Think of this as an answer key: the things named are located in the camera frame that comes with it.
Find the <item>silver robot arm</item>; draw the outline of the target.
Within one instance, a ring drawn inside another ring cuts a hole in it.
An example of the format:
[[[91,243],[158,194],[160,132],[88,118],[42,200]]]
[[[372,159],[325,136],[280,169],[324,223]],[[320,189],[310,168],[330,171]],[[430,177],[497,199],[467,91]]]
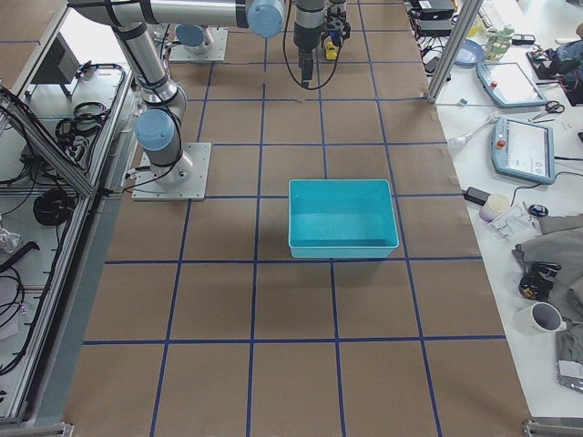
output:
[[[135,134],[152,178],[163,188],[178,185],[188,179],[193,167],[181,139],[186,94],[170,78],[146,24],[114,27],[113,32],[141,86],[146,109],[138,116]]]
[[[161,61],[148,25],[236,26],[267,39],[294,15],[293,40],[300,59],[310,57],[327,38],[341,47],[351,33],[343,1],[69,1],[67,6],[110,26],[127,60],[152,68]]]

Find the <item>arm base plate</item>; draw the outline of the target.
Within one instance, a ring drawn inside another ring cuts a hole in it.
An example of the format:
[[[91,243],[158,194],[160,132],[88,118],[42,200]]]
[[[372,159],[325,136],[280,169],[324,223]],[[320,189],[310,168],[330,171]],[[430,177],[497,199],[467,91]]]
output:
[[[203,25],[176,25],[169,46],[170,63],[222,63],[226,55],[228,29]]]
[[[143,152],[140,165],[150,166],[150,169],[138,173],[138,187],[132,190],[131,197],[136,201],[203,200],[211,149],[210,142],[183,143],[182,157],[172,169],[152,167]]]

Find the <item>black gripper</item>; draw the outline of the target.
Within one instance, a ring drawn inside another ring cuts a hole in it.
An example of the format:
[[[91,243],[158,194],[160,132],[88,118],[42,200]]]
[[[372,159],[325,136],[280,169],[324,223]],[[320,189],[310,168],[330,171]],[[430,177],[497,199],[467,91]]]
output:
[[[344,41],[351,36],[351,25],[347,14],[341,8],[327,8],[324,13],[324,30],[321,35],[321,46],[330,39],[336,47],[342,48]]]

